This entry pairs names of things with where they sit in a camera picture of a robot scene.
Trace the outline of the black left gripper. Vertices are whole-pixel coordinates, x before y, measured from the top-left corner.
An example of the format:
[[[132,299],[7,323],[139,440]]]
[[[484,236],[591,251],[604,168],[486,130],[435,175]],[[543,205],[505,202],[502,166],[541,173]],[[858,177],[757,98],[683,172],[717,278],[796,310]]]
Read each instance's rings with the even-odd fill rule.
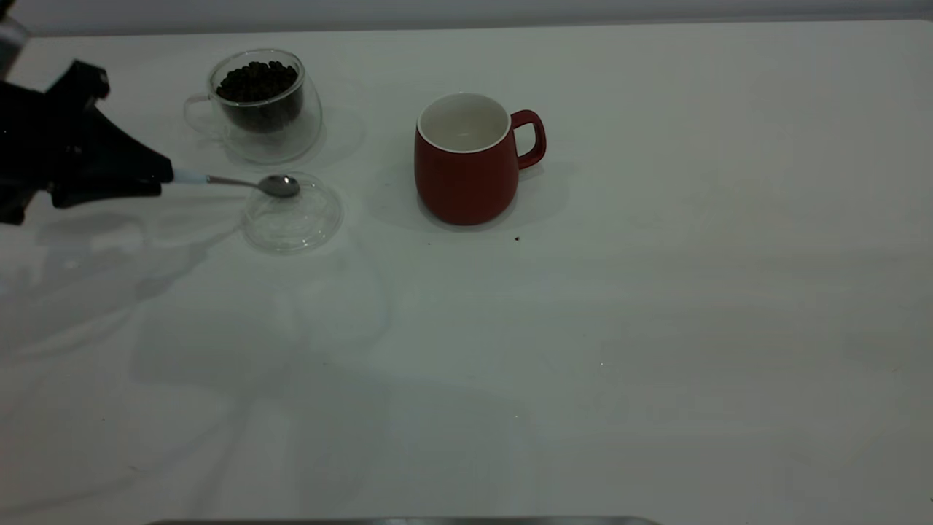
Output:
[[[1,86],[1,219],[20,225],[39,192],[57,209],[157,197],[173,182],[172,162],[110,122],[96,104],[106,70],[74,61],[46,92]],[[78,180],[59,182],[76,170]]]

